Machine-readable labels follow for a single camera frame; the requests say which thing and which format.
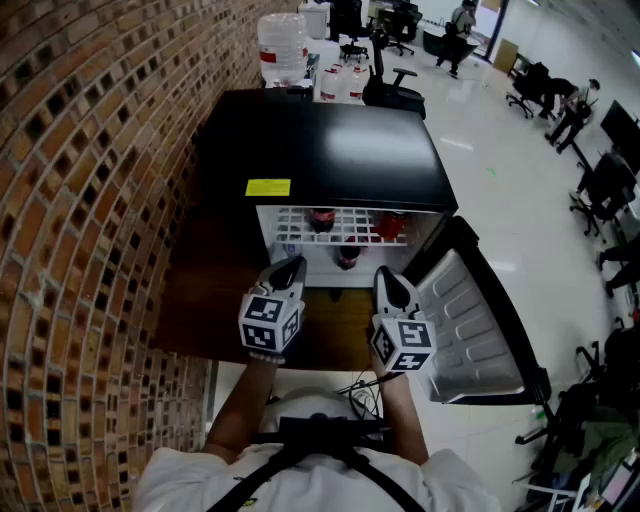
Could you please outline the brown wooden platform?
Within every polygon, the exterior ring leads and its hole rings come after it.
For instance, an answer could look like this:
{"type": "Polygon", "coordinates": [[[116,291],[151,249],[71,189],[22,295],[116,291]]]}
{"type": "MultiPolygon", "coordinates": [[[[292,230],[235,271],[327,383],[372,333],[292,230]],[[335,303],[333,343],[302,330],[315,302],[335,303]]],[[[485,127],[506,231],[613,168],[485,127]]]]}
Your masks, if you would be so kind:
{"type": "MultiPolygon", "coordinates": [[[[269,264],[254,206],[238,212],[191,207],[177,231],[159,303],[153,348],[245,363],[238,315],[243,295],[269,264]]],[[[370,366],[373,295],[366,289],[308,288],[289,369],[360,371],[370,366]]]]}

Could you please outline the black chest harness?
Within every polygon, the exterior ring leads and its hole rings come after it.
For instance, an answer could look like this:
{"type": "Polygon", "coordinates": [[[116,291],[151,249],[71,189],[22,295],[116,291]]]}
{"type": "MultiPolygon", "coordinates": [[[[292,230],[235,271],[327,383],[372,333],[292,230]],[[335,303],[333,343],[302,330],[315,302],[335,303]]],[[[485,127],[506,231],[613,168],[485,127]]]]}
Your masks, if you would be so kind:
{"type": "Polygon", "coordinates": [[[312,455],[324,455],[344,463],[375,483],[404,512],[425,512],[398,483],[374,468],[370,460],[357,451],[359,448],[383,448],[384,435],[389,431],[381,419],[349,420],[329,418],[320,413],[308,419],[285,417],[280,421],[278,431],[256,437],[258,441],[280,443],[282,448],[206,512],[237,512],[261,485],[312,455]]]}

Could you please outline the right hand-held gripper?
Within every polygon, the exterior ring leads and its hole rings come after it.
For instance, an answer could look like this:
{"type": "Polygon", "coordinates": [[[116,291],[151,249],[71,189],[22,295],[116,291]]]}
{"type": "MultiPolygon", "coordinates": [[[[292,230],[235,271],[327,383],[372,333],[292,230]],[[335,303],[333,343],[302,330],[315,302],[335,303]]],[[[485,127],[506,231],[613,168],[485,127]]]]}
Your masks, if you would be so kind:
{"type": "Polygon", "coordinates": [[[436,352],[435,326],[421,310],[419,293],[403,275],[380,266],[374,275],[376,312],[370,347],[383,373],[417,372],[436,352]]]}

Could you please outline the white cabinet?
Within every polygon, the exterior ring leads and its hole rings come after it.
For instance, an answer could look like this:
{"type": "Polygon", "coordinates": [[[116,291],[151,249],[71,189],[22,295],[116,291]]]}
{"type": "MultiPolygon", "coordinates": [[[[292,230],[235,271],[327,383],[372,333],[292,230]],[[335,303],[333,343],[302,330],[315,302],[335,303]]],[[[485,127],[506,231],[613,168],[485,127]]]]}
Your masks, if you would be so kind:
{"type": "Polygon", "coordinates": [[[313,1],[302,2],[298,6],[298,13],[306,20],[307,35],[314,40],[324,40],[329,30],[330,4],[317,4],[313,1]]]}

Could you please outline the black mini fridge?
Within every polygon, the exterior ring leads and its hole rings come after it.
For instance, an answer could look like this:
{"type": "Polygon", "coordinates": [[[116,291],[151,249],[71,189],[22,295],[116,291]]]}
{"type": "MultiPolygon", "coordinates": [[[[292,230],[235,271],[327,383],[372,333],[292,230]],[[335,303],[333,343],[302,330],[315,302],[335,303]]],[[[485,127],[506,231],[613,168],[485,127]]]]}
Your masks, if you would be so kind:
{"type": "MultiPolygon", "coordinates": [[[[372,318],[378,314],[376,270],[388,266],[415,286],[421,310],[435,326],[436,352],[423,369],[406,373],[418,376],[429,400],[508,406],[542,405],[549,399],[547,372],[480,251],[478,236],[457,215],[452,186],[418,114],[353,104],[268,102],[262,89],[228,91],[197,148],[204,204],[232,212],[255,207],[269,261],[265,269],[288,257],[306,259],[304,304],[308,288],[371,291],[369,354],[372,318]],[[290,179],[290,195],[246,197],[249,179],[290,179]],[[275,214],[282,206],[405,212],[404,227],[415,238],[406,247],[359,246],[356,266],[344,271],[338,266],[343,245],[275,241],[275,214]]],[[[254,284],[245,294],[257,294],[254,284]]]]}

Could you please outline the black water dispenser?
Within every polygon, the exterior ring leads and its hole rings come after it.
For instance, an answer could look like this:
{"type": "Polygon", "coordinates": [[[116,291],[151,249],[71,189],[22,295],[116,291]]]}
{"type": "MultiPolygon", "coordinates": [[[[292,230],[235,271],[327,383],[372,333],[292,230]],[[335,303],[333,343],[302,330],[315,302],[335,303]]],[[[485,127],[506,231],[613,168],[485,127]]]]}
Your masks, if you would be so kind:
{"type": "Polygon", "coordinates": [[[264,87],[263,98],[268,102],[312,103],[314,100],[313,87],[299,85],[287,87],[264,87]]]}

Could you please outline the dark green table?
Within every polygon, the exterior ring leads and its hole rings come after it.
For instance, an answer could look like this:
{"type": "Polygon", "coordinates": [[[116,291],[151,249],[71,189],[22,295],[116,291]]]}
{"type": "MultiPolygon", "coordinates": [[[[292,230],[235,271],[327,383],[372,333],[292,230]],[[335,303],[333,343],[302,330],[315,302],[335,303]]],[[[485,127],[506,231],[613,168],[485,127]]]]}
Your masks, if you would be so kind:
{"type": "MultiPolygon", "coordinates": [[[[428,26],[422,29],[422,45],[425,52],[437,57],[442,51],[444,44],[445,29],[443,27],[428,26]]],[[[461,52],[461,59],[469,57],[480,46],[480,42],[473,37],[469,37],[461,52]]]]}

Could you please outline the red drink can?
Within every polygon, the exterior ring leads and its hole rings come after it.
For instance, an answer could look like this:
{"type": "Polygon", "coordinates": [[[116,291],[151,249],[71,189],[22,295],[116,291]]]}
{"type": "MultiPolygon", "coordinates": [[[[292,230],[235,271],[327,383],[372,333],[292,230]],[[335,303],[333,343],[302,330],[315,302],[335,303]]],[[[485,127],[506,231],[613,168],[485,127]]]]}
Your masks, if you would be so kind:
{"type": "Polygon", "coordinates": [[[375,233],[384,240],[394,240],[405,226],[408,213],[399,211],[384,211],[381,213],[375,233]]]}

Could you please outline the person's right forearm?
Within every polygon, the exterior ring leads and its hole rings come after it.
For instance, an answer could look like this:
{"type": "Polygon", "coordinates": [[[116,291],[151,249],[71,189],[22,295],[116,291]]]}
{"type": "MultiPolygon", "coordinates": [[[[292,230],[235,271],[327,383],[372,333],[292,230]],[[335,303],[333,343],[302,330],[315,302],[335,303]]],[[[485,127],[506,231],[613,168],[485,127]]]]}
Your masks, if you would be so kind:
{"type": "Polygon", "coordinates": [[[373,371],[379,380],[383,414],[389,431],[389,446],[398,455],[416,465],[423,465],[429,459],[419,416],[411,395],[408,377],[400,374],[393,379],[378,363],[373,371]]]}

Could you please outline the person's left forearm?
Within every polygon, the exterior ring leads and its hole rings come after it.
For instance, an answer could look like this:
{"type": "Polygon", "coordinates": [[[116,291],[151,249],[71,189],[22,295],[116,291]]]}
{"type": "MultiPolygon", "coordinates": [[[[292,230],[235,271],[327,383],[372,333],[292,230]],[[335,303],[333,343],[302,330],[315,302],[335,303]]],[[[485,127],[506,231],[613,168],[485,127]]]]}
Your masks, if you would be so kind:
{"type": "Polygon", "coordinates": [[[206,436],[202,452],[227,464],[251,445],[270,397],[278,363],[253,358],[220,409],[206,436]]]}

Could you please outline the black office chair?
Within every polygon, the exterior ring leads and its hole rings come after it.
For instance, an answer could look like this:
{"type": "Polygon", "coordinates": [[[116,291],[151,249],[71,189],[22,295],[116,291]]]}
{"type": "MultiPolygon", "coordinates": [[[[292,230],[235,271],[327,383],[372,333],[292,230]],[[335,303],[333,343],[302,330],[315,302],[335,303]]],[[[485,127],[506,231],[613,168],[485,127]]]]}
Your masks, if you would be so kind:
{"type": "Polygon", "coordinates": [[[518,445],[540,437],[545,443],[532,463],[540,473],[553,473],[552,465],[560,448],[560,436],[589,419],[624,419],[639,430],[640,444],[640,323],[615,329],[600,349],[576,349],[590,370],[579,383],[559,393],[557,411],[547,415],[544,428],[528,438],[518,437],[518,445]]]}
{"type": "Polygon", "coordinates": [[[329,30],[331,41],[338,43],[341,36],[347,36],[349,43],[340,46],[339,58],[347,61],[351,58],[358,62],[369,59],[368,49],[359,46],[356,41],[369,36],[362,24],[362,0],[328,0],[330,3],[329,30]]]}
{"type": "MultiPolygon", "coordinates": [[[[576,166],[583,172],[586,167],[590,167],[582,161],[579,161],[576,166]]],[[[606,243],[607,240],[602,231],[604,224],[607,222],[615,222],[616,215],[620,210],[628,211],[629,205],[636,198],[636,193],[634,191],[635,197],[629,202],[620,194],[605,197],[603,194],[596,194],[594,192],[589,193],[588,191],[584,191],[583,193],[585,194],[584,198],[580,195],[575,199],[571,199],[569,211],[581,213],[586,220],[586,228],[583,231],[585,237],[593,235],[606,243]]]]}
{"type": "Polygon", "coordinates": [[[386,32],[389,36],[389,47],[396,48],[400,56],[405,52],[414,54],[408,47],[416,37],[418,22],[414,19],[417,8],[409,0],[394,0],[393,7],[387,9],[386,32]]]}
{"type": "Polygon", "coordinates": [[[370,39],[374,57],[373,65],[369,67],[369,79],[363,89],[363,103],[366,106],[412,111],[425,120],[425,98],[417,91],[401,85],[404,77],[416,77],[417,74],[410,70],[394,68],[395,81],[385,83],[382,50],[389,44],[389,37],[382,28],[378,28],[373,31],[370,39]]]}
{"type": "Polygon", "coordinates": [[[509,106],[519,106],[526,119],[534,117],[530,102],[542,104],[542,97],[549,82],[549,70],[541,62],[528,66],[524,74],[519,74],[513,82],[513,92],[508,92],[505,99],[509,106]]]}

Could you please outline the large clear water jug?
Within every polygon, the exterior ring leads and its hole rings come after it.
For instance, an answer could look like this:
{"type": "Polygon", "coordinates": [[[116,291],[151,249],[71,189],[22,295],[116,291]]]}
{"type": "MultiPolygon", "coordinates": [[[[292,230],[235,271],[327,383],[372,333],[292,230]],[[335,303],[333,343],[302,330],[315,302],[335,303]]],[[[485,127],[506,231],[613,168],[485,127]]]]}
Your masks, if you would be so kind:
{"type": "Polygon", "coordinates": [[[267,85],[295,84],[306,74],[307,25],[303,15],[274,13],[257,25],[261,73],[267,85]]]}

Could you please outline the green jacket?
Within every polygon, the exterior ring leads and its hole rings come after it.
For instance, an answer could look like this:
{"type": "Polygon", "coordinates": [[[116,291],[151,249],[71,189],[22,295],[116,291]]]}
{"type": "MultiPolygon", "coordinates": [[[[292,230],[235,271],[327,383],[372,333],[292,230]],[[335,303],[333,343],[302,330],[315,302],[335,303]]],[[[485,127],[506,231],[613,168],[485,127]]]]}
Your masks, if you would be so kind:
{"type": "Polygon", "coordinates": [[[599,484],[612,466],[640,446],[638,436],[638,428],[624,419],[585,420],[560,436],[552,472],[574,479],[590,474],[599,484]]]}

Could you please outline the yellow sticker label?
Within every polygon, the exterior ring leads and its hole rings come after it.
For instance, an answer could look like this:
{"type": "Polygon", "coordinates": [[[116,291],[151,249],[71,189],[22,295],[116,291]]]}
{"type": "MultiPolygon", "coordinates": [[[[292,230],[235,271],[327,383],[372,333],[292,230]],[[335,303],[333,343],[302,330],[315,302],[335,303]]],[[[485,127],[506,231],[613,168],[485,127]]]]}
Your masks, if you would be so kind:
{"type": "Polygon", "coordinates": [[[246,197],[288,197],[290,195],[290,179],[249,179],[246,197]]]}

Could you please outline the black monitor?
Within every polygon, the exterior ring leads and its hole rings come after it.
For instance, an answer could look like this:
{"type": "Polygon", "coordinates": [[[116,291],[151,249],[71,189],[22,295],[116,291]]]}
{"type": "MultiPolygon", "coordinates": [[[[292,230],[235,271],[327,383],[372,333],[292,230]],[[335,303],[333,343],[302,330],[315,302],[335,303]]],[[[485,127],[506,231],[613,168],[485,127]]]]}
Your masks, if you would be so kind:
{"type": "Polygon", "coordinates": [[[600,124],[611,142],[621,150],[631,172],[640,172],[640,118],[633,120],[614,100],[600,124]]]}

